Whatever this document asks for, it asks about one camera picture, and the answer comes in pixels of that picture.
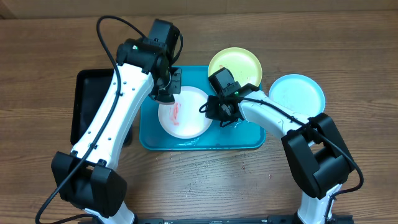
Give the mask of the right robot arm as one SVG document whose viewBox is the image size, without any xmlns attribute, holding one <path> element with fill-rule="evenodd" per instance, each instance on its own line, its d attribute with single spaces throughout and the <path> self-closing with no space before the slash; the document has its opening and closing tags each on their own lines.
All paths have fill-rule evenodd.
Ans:
<svg viewBox="0 0 398 224">
<path fill-rule="evenodd" d="M 293 223 L 336 223 L 332 205 L 349 174 L 358 170 L 334 121 L 314 117 L 272 101 L 258 86 L 241 86 L 227 68 L 208 77 L 215 95 L 199 111 L 223 128 L 238 120 L 254 123 L 282 141 L 290 171 L 303 192 Z"/>
</svg>

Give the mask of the green and pink sponge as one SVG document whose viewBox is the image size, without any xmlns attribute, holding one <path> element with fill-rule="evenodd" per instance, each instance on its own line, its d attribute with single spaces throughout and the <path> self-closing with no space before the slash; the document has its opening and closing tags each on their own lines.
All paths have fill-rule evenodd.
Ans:
<svg viewBox="0 0 398 224">
<path fill-rule="evenodd" d="M 173 94 L 156 95 L 154 100 L 162 105 L 173 105 L 175 103 Z"/>
</svg>

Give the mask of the yellow green plate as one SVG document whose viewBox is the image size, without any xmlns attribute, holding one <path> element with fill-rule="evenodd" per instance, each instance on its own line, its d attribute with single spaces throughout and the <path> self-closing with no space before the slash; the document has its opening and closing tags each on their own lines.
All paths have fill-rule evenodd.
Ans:
<svg viewBox="0 0 398 224">
<path fill-rule="evenodd" d="M 230 47 L 219 51 L 210 61 L 208 76 L 210 77 L 221 68 L 227 68 L 241 86 L 248 83 L 255 86 L 261 84 L 261 64 L 258 58 L 246 49 Z"/>
</svg>

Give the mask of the white plate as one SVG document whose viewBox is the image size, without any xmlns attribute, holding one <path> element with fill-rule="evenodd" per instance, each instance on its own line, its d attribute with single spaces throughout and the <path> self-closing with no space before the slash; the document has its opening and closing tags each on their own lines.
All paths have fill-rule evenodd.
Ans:
<svg viewBox="0 0 398 224">
<path fill-rule="evenodd" d="M 158 119 L 163 129 L 173 137 L 190 139 L 203 134 L 212 120 L 199 112 L 208 95 L 193 86 L 183 86 L 179 94 L 174 94 L 175 103 L 159 105 Z"/>
</svg>

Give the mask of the light blue plate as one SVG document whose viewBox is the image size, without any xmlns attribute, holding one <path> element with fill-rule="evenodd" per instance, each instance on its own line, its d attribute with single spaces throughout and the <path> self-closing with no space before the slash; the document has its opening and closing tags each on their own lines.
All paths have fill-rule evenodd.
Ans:
<svg viewBox="0 0 398 224">
<path fill-rule="evenodd" d="M 319 84 L 301 74 L 278 78 L 271 85 L 268 97 L 287 109 L 311 117 L 324 112 L 326 105 L 325 95 Z"/>
</svg>

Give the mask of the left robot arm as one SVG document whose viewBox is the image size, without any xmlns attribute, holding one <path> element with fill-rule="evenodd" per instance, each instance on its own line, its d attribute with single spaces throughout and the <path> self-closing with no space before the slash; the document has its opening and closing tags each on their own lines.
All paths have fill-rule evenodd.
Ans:
<svg viewBox="0 0 398 224">
<path fill-rule="evenodd" d="M 57 152 L 51 168 L 57 188 L 37 212 L 35 221 L 51 200 L 62 200 L 84 210 L 94 223 L 136 223 L 124 202 L 127 182 L 116 172 L 124 140 L 147 97 L 172 105 L 181 90 L 181 74 L 172 70 L 180 53 L 179 29 L 156 19 L 149 35 L 128 39 L 116 56 L 106 51 L 114 67 L 111 84 L 91 124 L 70 153 Z"/>
</svg>

